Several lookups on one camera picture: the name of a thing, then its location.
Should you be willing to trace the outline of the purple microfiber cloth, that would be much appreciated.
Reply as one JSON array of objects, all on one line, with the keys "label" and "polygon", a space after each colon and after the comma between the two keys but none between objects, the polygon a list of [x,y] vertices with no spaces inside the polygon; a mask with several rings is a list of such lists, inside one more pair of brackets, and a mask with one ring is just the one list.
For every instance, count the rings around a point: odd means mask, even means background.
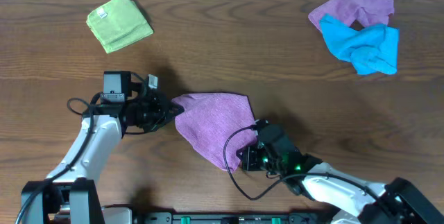
[{"label": "purple microfiber cloth", "polygon": [[256,134],[245,127],[255,123],[247,96],[230,93],[183,94],[173,99],[184,112],[176,130],[193,149],[219,169],[235,171],[237,151],[254,144]]}]

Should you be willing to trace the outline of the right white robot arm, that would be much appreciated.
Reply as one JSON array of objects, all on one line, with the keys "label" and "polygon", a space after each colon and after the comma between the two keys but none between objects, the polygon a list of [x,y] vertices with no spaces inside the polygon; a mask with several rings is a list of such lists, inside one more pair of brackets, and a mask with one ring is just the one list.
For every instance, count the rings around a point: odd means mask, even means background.
[{"label": "right white robot arm", "polygon": [[442,223],[443,214],[404,178],[388,184],[340,172],[296,147],[253,144],[238,153],[245,171],[266,171],[296,195],[340,209],[332,219],[357,223]]}]

